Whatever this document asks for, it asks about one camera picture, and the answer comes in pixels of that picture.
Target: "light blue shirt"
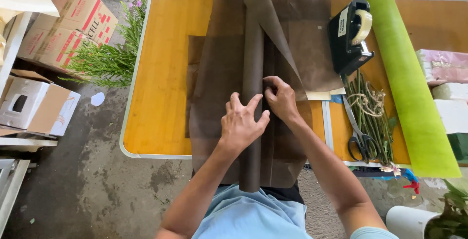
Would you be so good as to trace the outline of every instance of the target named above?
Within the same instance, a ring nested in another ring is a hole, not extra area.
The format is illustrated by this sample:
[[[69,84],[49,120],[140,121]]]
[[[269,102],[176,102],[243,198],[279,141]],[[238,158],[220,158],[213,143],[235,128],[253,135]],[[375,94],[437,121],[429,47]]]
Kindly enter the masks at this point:
[[[218,188],[193,239],[312,239],[306,233],[306,206],[277,200],[260,191],[246,193],[238,185]],[[351,239],[398,239],[387,230],[363,227]]]

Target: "twine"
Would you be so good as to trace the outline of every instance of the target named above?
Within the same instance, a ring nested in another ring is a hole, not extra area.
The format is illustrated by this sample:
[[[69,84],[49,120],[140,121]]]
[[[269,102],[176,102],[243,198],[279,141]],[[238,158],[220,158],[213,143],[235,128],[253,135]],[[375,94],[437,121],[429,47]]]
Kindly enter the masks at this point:
[[[383,116],[385,112],[384,107],[383,107],[383,100],[384,100],[385,93],[383,92],[383,90],[380,90],[380,91],[370,90],[369,85],[370,85],[370,82],[367,81],[366,91],[369,94],[369,96],[372,98],[372,100],[374,100],[375,106],[373,108],[370,108],[369,99],[367,98],[365,94],[360,94],[360,93],[352,94],[348,96],[348,98],[356,97],[356,99],[354,100],[353,103],[350,104],[350,106],[353,106],[354,104],[356,104],[365,114],[368,114],[373,117],[381,117]]]

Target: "brown wrapping paper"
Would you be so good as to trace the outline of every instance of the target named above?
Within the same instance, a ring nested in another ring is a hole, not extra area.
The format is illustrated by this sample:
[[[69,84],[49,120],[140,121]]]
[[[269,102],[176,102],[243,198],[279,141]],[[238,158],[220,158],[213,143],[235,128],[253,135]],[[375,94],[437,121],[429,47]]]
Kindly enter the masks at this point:
[[[319,6],[319,15],[308,12],[312,5],[323,1],[328,2],[328,7]],[[187,103],[191,106],[187,113],[195,171],[221,137],[220,121],[231,93],[241,93],[243,104],[247,104],[267,86],[261,84],[262,77],[277,75],[290,84],[301,116],[312,126],[306,88],[329,91],[342,87],[331,63],[326,35],[329,17],[329,0],[214,0],[204,44],[203,37],[189,37]],[[202,44],[200,55],[196,51]],[[269,107],[263,100],[256,120],[265,109]],[[271,112],[265,133],[243,151],[222,183],[241,181],[241,188],[246,191],[256,191],[259,186],[289,188],[305,161],[292,132]]]

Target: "concrete floor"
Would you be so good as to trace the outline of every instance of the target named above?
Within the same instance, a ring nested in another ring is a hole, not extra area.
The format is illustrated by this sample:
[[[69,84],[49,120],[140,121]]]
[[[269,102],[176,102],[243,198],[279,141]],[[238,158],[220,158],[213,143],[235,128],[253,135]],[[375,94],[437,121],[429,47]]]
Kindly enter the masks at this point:
[[[102,1],[121,16],[120,0]],[[112,42],[122,40],[114,34]],[[3,238],[152,238],[170,202],[190,179],[190,160],[126,157],[118,140],[128,89],[76,90],[82,98],[67,132],[55,149],[37,153],[39,166],[25,177]],[[100,91],[104,103],[91,105],[91,96]],[[412,190],[402,188],[408,184],[403,179],[361,178],[361,183],[382,217],[395,205],[441,209],[438,198],[446,192],[439,179],[422,179],[415,199]],[[299,186],[307,204],[307,232],[315,239],[344,238],[314,174],[303,171]]]

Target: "scissors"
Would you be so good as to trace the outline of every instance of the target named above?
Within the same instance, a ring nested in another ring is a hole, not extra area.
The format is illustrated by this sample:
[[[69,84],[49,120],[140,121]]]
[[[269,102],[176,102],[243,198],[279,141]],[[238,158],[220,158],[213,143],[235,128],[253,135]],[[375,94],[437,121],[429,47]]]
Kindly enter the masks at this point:
[[[343,98],[343,103],[344,103],[344,108],[346,110],[346,113],[348,114],[348,118],[351,122],[351,126],[353,128],[353,134],[350,137],[348,141],[348,152],[351,155],[351,157],[356,160],[356,161],[369,161],[369,160],[374,160],[377,159],[378,154],[380,153],[380,148],[377,145],[377,142],[369,135],[364,134],[359,130],[358,128],[358,123],[356,123],[356,120],[354,119],[354,115],[352,113],[351,107],[348,103],[348,99],[346,98],[346,95],[342,96]],[[355,143],[356,146],[358,147],[359,153],[361,154],[362,159],[357,159],[353,152],[351,151],[351,144]],[[375,148],[377,149],[377,156],[375,158],[372,157],[371,152],[369,150],[369,143],[372,143]]]

